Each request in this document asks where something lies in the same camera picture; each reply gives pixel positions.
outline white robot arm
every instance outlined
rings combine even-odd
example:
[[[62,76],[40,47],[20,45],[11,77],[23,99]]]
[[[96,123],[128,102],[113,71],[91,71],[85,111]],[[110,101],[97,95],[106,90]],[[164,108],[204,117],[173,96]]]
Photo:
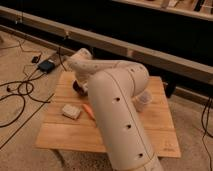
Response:
[[[68,64],[76,71],[77,81],[88,84],[89,102],[112,167],[118,171],[163,171],[131,101],[146,88],[147,69],[135,62],[91,59],[90,53],[81,49]]]

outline concrete floor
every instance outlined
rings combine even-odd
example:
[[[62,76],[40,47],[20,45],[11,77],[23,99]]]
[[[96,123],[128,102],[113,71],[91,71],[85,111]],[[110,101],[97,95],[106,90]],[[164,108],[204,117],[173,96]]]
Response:
[[[17,41],[11,35],[1,32],[5,42],[0,48],[17,45]],[[25,50],[41,50],[45,59],[53,53],[52,50],[26,41]],[[22,69],[24,65],[30,65],[34,55],[38,53],[23,53],[19,47],[8,50],[0,50],[0,84],[21,80],[24,78]],[[34,67],[27,67],[30,73]],[[35,81],[33,95],[39,99],[46,99],[52,92],[62,71],[58,67],[50,75]],[[7,94],[5,87],[0,88],[0,96]],[[202,129],[200,117],[203,106],[195,102],[173,95],[168,99],[173,121],[182,152],[180,159],[163,158],[161,163],[165,171],[208,171],[209,159],[202,144]],[[11,98],[0,103],[0,124],[14,116],[21,106],[21,100]],[[13,125],[0,128],[0,145],[29,117],[40,104],[27,99],[24,114]],[[110,162],[105,154],[82,153],[61,151],[68,167],[62,168],[60,162],[50,150],[35,148],[35,140],[43,119],[44,106],[15,137],[0,150],[0,171],[111,171]],[[211,116],[209,128],[213,130],[213,118]],[[213,141],[206,138],[210,153],[213,155]]]

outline wooden platform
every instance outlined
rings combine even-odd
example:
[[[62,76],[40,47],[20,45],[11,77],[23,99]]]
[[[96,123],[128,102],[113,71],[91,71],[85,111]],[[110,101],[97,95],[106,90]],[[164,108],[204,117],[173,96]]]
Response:
[[[82,112],[77,121],[64,117],[61,108],[65,104],[81,107],[88,103],[87,97],[79,97],[72,89],[72,72],[63,72],[48,106],[37,137],[36,147],[88,152],[105,152],[105,147],[96,124]],[[180,149],[167,99],[160,77],[150,77],[147,88],[153,97],[143,113],[140,113],[148,137],[158,156],[180,157]]]

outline wooden surface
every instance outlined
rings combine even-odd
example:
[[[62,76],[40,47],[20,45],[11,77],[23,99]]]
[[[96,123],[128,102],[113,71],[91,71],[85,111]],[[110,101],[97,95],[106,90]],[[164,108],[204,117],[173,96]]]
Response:
[[[197,2],[198,0],[179,0],[179,2],[176,5],[176,8],[188,10],[188,11],[194,11],[194,8]]]
[[[65,149],[88,152],[105,152],[96,123],[83,111],[77,121],[64,117],[61,108],[65,104],[81,107],[87,97],[79,97],[73,91],[73,73],[63,72],[52,102],[45,113],[37,137],[38,148]],[[158,156],[180,157],[180,149],[160,77],[150,77],[147,88],[153,101],[140,113],[141,122]]]
[[[129,4],[134,4],[134,5],[151,5],[151,6],[155,6],[155,7],[161,7],[161,4],[163,2],[163,0],[116,0],[118,2],[126,2]]]
[[[212,0],[205,0],[200,12],[206,13],[206,14],[211,14],[211,10],[213,8],[212,5],[213,5],[213,1]]]

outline cable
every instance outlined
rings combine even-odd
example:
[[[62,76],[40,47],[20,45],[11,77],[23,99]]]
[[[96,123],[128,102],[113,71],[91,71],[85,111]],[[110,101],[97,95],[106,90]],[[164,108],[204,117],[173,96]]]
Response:
[[[0,48],[0,50],[7,50],[7,49],[12,49],[12,48],[16,48],[16,47],[20,47],[20,44],[23,45],[25,42],[26,42],[26,38],[27,38],[27,35],[24,36],[24,39],[22,42],[18,42],[18,45],[14,45],[14,46],[9,46],[9,47],[3,47],[3,48]]]
[[[20,49],[21,49],[22,52],[24,52],[24,53],[39,53],[38,56],[40,56],[40,57],[43,55],[43,52],[42,52],[42,51],[37,51],[37,50],[25,50],[25,49],[22,47],[22,44],[21,44],[20,40],[16,39],[16,41],[18,41],[19,47],[20,47]]]
[[[54,94],[51,94],[46,101],[49,101],[52,96]],[[31,115],[29,118],[27,118],[24,123],[0,146],[0,150],[5,146],[7,145],[7,143],[19,132],[19,130],[21,130],[21,128],[23,128],[26,123],[45,105],[46,103],[42,103],[41,106],[39,106]]]
[[[23,68],[23,70],[22,70],[22,73],[25,75],[25,77],[23,78],[23,80],[25,80],[26,78],[28,78],[29,77],[29,75],[26,73],[26,68],[27,67],[34,67],[34,66],[36,66],[36,64],[33,64],[33,65],[24,65],[24,68]]]
[[[41,77],[44,75],[44,73],[43,73],[43,74],[39,75],[39,76],[36,77],[36,78],[31,78],[31,77],[36,73],[36,71],[37,71],[37,69],[34,70],[34,71],[31,73],[31,75],[28,77],[27,80],[23,80],[23,81],[12,81],[12,82],[7,82],[7,83],[4,83],[4,84],[1,84],[1,85],[0,85],[0,87],[7,86],[7,92],[11,93],[11,94],[9,94],[9,95],[6,95],[6,96],[1,97],[1,98],[0,98],[0,102],[3,101],[3,100],[5,100],[5,99],[8,99],[8,98],[10,98],[10,97],[13,97],[13,96],[20,97],[20,98],[23,100],[23,105],[22,105],[21,111],[18,113],[18,115],[17,115],[14,119],[12,119],[11,121],[9,121],[8,123],[5,123],[5,124],[0,125],[0,128],[10,126],[10,125],[13,124],[15,121],[17,121],[17,120],[19,119],[19,117],[23,114],[24,109],[25,109],[25,107],[26,107],[26,99],[25,99],[24,96],[30,95],[30,94],[33,92],[33,90],[34,90],[34,85],[33,85],[33,83],[31,83],[30,81],[35,81],[35,80],[41,78]],[[19,83],[19,85],[18,85],[18,87],[17,87],[16,89],[14,89],[14,90],[11,90],[11,89],[10,89],[9,85],[11,85],[11,84],[18,84],[18,83]],[[28,87],[29,85],[31,86],[31,89],[30,89],[30,90],[27,89],[27,90],[26,90],[26,93],[22,93],[22,92],[21,92],[21,89],[20,89],[24,84],[26,84],[27,87]]]
[[[5,100],[5,99],[7,99],[7,98],[9,98],[9,97],[13,97],[13,96],[20,97],[20,98],[23,100],[23,105],[22,105],[21,111],[20,111],[19,114],[18,114],[14,119],[12,119],[11,121],[9,121],[9,122],[6,123],[6,124],[0,125],[0,128],[7,127],[7,126],[13,124],[15,121],[17,121],[17,120],[20,118],[20,116],[21,116],[22,113],[24,112],[24,109],[25,109],[25,106],[26,106],[26,100],[25,100],[25,98],[24,98],[22,95],[19,95],[19,94],[10,94],[10,95],[7,95],[7,96],[4,96],[4,97],[0,98],[0,101],[3,101],[3,100]]]
[[[195,6],[195,8],[194,8],[194,11],[200,11],[200,9],[201,9],[203,3],[204,3],[204,0],[198,0],[196,6]]]
[[[64,71],[67,71],[67,69],[66,69],[66,67],[64,66],[64,64],[63,64],[63,62],[62,62],[62,59],[61,59],[61,46],[59,46],[59,48],[58,48],[58,57],[59,57],[61,66],[64,68]]]
[[[207,129],[205,123],[204,123],[205,112],[206,112],[207,108],[211,108],[211,102],[212,102],[212,99],[209,98],[204,109],[203,109],[202,115],[201,115],[201,124],[202,124],[202,128],[203,128],[204,132],[206,132],[206,135],[209,136],[210,138],[213,138],[213,135],[208,131],[208,129]]]
[[[208,124],[209,124],[209,114],[210,114],[211,105],[212,105],[212,99],[209,98],[208,101],[207,101],[207,103],[206,103],[206,105],[205,105],[205,107],[204,107],[204,110],[202,112],[202,117],[201,117],[201,123],[202,123],[202,127],[204,129],[204,134],[203,134],[203,137],[202,137],[202,142],[203,142],[203,145],[204,145],[205,150],[207,152],[207,155],[209,157],[209,168],[210,168],[210,171],[212,171],[212,157],[211,157],[211,154],[210,154],[210,152],[208,150],[207,145],[205,144],[204,138],[205,138],[206,135],[208,135]],[[207,116],[206,116],[206,122],[204,124],[204,115],[206,113],[206,110],[207,110]]]
[[[39,102],[39,103],[50,103],[49,101],[42,101],[42,100],[38,100],[38,99],[32,97],[32,96],[30,95],[31,93],[29,92],[29,89],[28,89],[28,84],[26,84],[25,88],[26,88],[26,95],[27,95],[31,100],[33,100],[33,101],[35,101],[35,102]]]

